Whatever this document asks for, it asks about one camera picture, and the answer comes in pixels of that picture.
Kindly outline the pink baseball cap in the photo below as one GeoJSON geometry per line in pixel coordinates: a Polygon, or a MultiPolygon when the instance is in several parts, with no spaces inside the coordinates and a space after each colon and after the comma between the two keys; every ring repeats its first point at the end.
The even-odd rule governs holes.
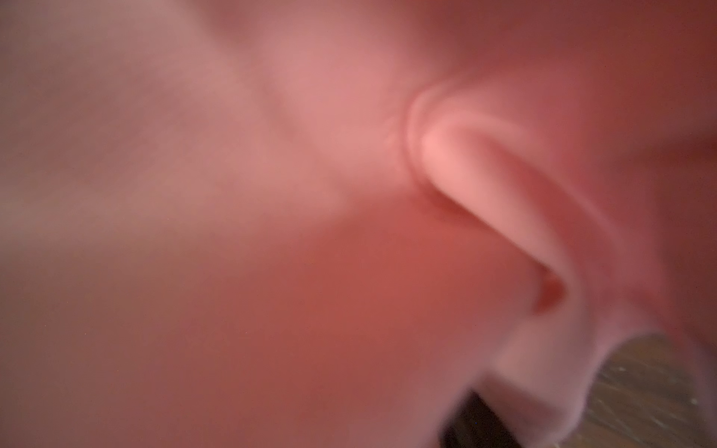
{"type": "Polygon", "coordinates": [[[713,1],[5,1],[1,444],[564,438],[662,332],[716,425],[713,1]]]}

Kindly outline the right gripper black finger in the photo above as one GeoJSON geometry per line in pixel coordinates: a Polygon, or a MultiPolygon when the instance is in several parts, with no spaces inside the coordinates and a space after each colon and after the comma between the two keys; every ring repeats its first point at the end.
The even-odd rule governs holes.
{"type": "Polygon", "coordinates": [[[482,398],[471,392],[442,434],[442,448],[520,448],[482,398]]]}

